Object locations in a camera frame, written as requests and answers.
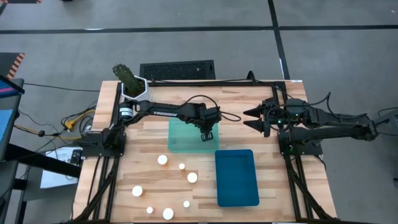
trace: white pot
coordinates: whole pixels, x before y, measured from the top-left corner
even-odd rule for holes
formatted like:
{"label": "white pot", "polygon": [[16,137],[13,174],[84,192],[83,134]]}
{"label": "white pot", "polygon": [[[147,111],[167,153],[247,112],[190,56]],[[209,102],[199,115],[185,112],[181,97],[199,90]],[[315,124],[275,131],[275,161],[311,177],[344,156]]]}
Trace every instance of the white pot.
{"label": "white pot", "polygon": [[137,101],[149,100],[150,101],[150,99],[152,98],[152,95],[149,92],[148,81],[145,78],[141,78],[141,77],[137,77],[137,76],[135,76],[135,78],[142,80],[144,82],[145,91],[136,97],[131,97],[126,94],[126,88],[124,86],[124,83],[122,83],[122,96],[124,96],[128,100],[137,100]]}

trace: transparent green tray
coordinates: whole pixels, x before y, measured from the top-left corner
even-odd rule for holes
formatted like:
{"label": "transparent green tray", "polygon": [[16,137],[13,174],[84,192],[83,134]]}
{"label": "transparent green tray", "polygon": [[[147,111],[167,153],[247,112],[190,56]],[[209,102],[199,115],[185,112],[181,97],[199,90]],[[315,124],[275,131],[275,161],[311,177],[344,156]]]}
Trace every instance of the transparent green tray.
{"label": "transparent green tray", "polygon": [[213,126],[214,139],[203,142],[200,130],[193,124],[185,124],[178,118],[169,119],[169,142],[167,147],[173,153],[212,153],[220,148],[218,124]]}

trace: white cylinder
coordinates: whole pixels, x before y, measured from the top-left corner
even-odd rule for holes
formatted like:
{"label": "white cylinder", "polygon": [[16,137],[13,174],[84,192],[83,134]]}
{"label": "white cylinder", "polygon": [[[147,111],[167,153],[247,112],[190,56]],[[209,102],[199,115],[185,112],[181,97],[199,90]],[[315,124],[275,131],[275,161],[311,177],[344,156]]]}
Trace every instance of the white cylinder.
{"label": "white cylinder", "polygon": [[178,165],[178,167],[180,168],[180,170],[185,170],[185,164],[180,164]]}
{"label": "white cylinder", "polygon": [[189,201],[184,201],[184,207],[185,208],[189,208],[191,204],[189,203]]}
{"label": "white cylinder", "polygon": [[142,193],[144,192],[144,190],[142,189],[141,186],[135,186],[132,188],[132,195],[135,197],[140,197],[142,195]]}
{"label": "white cylinder", "polygon": [[152,207],[147,207],[147,213],[152,214],[154,212],[154,208]]}
{"label": "white cylinder", "polygon": [[198,180],[198,175],[194,172],[188,174],[188,182],[191,184],[195,183]]}
{"label": "white cylinder", "polygon": [[158,162],[160,165],[162,165],[162,166],[166,165],[166,163],[167,163],[167,156],[165,156],[165,155],[160,155],[160,156],[157,158],[157,162]]}
{"label": "white cylinder", "polygon": [[166,220],[171,220],[174,216],[174,211],[171,208],[166,208],[163,211],[163,218]]}

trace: white paper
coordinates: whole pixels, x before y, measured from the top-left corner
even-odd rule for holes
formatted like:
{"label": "white paper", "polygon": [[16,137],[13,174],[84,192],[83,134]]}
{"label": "white paper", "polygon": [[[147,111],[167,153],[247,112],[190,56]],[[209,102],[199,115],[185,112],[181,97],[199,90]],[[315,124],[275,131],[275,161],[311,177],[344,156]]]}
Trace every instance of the white paper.
{"label": "white paper", "polygon": [[[46,156],[51,158],[58,158],[58,160],[63,162],[70,162],[72,157],[72,152],[75,149],[81,149],[80,147],[62,147],[56,151],[46,152]],[[69,177],[63,174],[56,174],[47,170],[43,170],[42,181],[40,183],[41,189],[47,189],[51,187],[59,187],[63,185],[76,184],[78,182],[77,178]]]}

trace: wooden table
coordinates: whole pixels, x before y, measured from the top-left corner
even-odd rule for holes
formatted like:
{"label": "wooden table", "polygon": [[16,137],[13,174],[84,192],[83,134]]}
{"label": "wooden table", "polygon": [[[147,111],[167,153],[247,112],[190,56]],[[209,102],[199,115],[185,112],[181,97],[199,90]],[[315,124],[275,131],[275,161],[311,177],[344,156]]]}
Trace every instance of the wooden table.
{"label": "wooden table", "polygon": [[[109,126],[117,82],[103,82],[98,98],[93,128],[101,131]],[[286,81],[287,93],[306,100],[302,82]],[[271,88],[266,86],[218,86],[218,87],[151,87],[152,101],[181,104],[193,95],[207,95],[213,98],[223,111],[242,116],[243,121],[255,118],[243,115],[243,111],[256,107],[262,100],[272,97]],[[196,98],[193,102],[211,102]],[[295,221],[290,196],[285,162],[279,153],[276,132],[269,138],[249,128],[243,122],[223,119],[219,125],[221,149],[251,149],[254,153],[260,204],[256,207],[221,208],[217,205],[216,174],[214,154],[172,154],[167,149],[168,118],[145,117],[126,130],[127,145],[120,159],[118,178],[113,200],[111,222],[165,222],[163,209],[174,210],[172,222],[271,222]],[[157,163],[157,157],[165,154],[169,158],[167,167]],[[84,161],[78,183],[73,214],[77,217],[85,208],[94,167],[97,158]],[[323,164],[313,156],[302,156],[308,189],[318,203],[330,215],[335,216],[328,180]],[[95,194],[100,178],[102,160],[99,163]],[[178,169],[185,163],[186,172]],[[196,172],[198,181],[189,184],[187,174]],[[142,197],[133,197],[131,190],[141,185],[145,190]],[[300,208],[305,217],[302,194],[299,190]],[[99,217],[104,217],[105,192]],[[183,207],[183,201],[191,203]],[[154,207],[152,215],[146,214],[147,207]]]}

